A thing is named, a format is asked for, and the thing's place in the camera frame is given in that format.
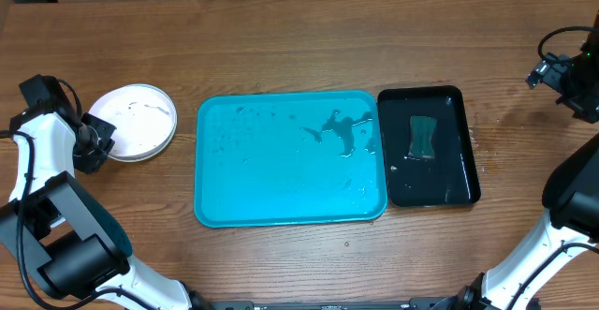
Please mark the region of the white plate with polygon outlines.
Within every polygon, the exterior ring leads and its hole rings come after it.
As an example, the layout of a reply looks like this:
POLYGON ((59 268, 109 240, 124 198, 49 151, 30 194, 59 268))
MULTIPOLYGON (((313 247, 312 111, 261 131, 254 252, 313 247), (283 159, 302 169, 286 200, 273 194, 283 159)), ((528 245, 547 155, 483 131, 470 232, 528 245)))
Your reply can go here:
POLYGON ((178 124, 170 96, 145 83, 106 93, 89 113, 116 127, 109 157, 121 162, 144 161, 160 154, 172 141, 178 124))

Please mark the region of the green scrubbing sponge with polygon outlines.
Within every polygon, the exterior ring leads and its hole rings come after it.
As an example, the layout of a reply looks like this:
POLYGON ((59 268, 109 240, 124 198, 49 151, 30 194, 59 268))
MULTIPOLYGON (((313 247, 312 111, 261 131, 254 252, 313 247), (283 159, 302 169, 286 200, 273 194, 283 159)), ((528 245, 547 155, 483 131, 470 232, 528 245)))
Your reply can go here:
POLYGON ((435 157, 432 137, 437 120, 429 116, 413 115, 410 118, 411 141, 408 154, 412 158, 433 159, 435 157))

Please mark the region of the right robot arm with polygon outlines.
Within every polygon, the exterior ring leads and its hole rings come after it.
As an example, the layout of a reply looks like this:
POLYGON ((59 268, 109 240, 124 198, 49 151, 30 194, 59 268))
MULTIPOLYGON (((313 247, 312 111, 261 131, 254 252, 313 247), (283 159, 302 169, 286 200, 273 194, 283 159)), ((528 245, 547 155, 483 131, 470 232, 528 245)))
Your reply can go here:
MULTIPOLYGON (((598 26, 583 27, 587 38, 575 57, 538 53, 530 87, 544 83, 574 118, 598 121, 598 26)), ((591 138, 549 176, 543 213, 516 248, 455 296, 434 303, 441 310, 528 310, 541 304, 536 293, 570 260, 598 250, 598 139, 591 138)))

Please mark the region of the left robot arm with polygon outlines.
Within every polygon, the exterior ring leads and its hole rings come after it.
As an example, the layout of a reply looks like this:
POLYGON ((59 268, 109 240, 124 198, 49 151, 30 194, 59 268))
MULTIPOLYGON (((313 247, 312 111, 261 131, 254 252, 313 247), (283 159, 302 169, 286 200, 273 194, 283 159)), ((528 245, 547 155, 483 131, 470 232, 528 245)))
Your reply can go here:
POLYGON ((95 300, 125 309, 202 309, 199 294, 164 277, 133 254, 118 221, 75 179, 97 171, 114 145, 114 125, 83 112, 70 85, 35 75, 20 85, 27 109, 12 117, 4 139, 19 151, 18 176, 1 208, 1 243, 16 259, 29 297, 36 290, 76 308, 95 300))

